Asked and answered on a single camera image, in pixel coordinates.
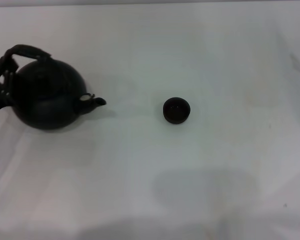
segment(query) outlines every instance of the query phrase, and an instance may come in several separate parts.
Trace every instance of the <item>small bowl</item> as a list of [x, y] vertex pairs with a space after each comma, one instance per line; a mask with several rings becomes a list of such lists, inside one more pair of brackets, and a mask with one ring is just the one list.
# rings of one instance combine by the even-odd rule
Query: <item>small bowl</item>
[[180, 97], [170, 98], [163, 105], [163, 116], [171, 124], [182, 124], [189, 114], [189, 103]]

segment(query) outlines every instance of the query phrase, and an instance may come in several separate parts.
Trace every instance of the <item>black object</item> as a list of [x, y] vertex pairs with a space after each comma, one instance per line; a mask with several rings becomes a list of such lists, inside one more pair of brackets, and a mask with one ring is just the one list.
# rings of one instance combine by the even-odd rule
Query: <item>black object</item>
[[182, 124], [190, 114], [189, 103], [180, 98], [173, 97], [168, 99], [163, 105], [163, 116], [172, 124]]
[[[12, 55], [35, 59], [18, 72]], [[43, 130], [65, 127], [106, 101], [87, 93], [80, 74], [39, 48], [16, 45], [0, 58], [0, 109], [12, 106], [27, 125]]]

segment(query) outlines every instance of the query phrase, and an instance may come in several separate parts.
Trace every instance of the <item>white table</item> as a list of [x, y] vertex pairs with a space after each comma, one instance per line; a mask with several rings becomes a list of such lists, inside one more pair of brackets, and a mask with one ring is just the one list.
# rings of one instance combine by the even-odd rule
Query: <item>white table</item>
[[0, 240], [300, 240], [299, 1], [0, 8], [15, 44], [108, 104], [56, 132], [0, 111]]

